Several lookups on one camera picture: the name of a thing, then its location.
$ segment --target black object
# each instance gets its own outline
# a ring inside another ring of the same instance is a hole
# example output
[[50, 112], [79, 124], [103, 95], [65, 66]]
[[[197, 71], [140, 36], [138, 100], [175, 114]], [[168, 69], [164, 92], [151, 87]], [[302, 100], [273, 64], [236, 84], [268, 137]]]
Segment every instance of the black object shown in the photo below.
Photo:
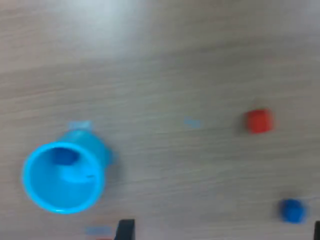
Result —
[[114, 240], [135, 240], [135, 220], [120, 220], [116, 229]]
[[320, 240], [320, 221], [316, 221], [314, 224], [314, 237], [313, 240]]

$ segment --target cup rim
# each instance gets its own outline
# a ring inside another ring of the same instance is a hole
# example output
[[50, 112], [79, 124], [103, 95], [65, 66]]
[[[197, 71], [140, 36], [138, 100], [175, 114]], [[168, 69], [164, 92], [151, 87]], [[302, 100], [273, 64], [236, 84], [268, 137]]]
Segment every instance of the cup rim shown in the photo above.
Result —
[[[63, 208], [63, 207], [57, 207], [52, 204], [47, 203], [44, 201], [41, 197], [38, 196], [38, 194], [34, 191], [34, 188], [31, 184], [30, 179], [30, 170], [34, 163], [34, 161], [44, 152], [48, 150], [52, 150], [55, 148], [65, 148], [70, 149], [73, 151], [78, 152], [81, 155], [84, 155], [86, 159], [92, 164], [94, 169], [94, 174], [96, 175], [96, 184], [94, 185], [93, 193], [88, 198], [87, 201], [83, 202], [82, 204], [70, 207], [70, 208]], [[102, 195], [103, 189], [105, 187], [105, 174], [101, 166], [98, 164], [97, 157], [89, 152], [87, 149], [74, 144], [72, 142], [65, 142], [65, 141], [56, 141], [44, 144], [40, 147], [38, 147], [35, 151], [33, 151], [26, 159], [23, 170], [22, 170], [22, 184], [24, 186], [24, 191], [28, 195], [28, 197], [35, 202], [39, 207], [56, 214], [74, 214], [81, 211], [84, 211], [91, 206], [93, 206], [100, 196]]]

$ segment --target blue ball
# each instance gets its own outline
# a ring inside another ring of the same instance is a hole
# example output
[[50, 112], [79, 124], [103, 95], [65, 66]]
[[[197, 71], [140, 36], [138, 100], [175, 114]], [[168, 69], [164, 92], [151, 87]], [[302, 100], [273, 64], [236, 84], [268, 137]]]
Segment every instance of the blue ball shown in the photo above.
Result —
[[299, 200], [285, 199], [281, 202], [280, 211], [282, 219], [291, 224], [300, 224], [306, 218], [307, 208]]

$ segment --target blue cup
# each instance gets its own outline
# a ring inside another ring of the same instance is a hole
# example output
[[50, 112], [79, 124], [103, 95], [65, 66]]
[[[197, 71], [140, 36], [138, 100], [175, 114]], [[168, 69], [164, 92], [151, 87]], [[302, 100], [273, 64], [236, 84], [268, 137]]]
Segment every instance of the blue cup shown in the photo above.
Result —
[[112, 152], [88, 130], [66, 132], [40, 146], [25, 161], [22, 182], [39, 207], [74, 214], [94, 205], [105, 187], [105, 168]]

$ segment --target red cube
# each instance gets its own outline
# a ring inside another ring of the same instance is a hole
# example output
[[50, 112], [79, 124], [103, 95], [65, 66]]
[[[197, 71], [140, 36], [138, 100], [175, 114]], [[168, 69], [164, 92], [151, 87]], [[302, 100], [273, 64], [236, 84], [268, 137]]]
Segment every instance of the red cube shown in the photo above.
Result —
[[270, 110], [260, 108], [247, 113], [247, 128], [253, 134], [269, 132], [274, 127], [273, 116]]

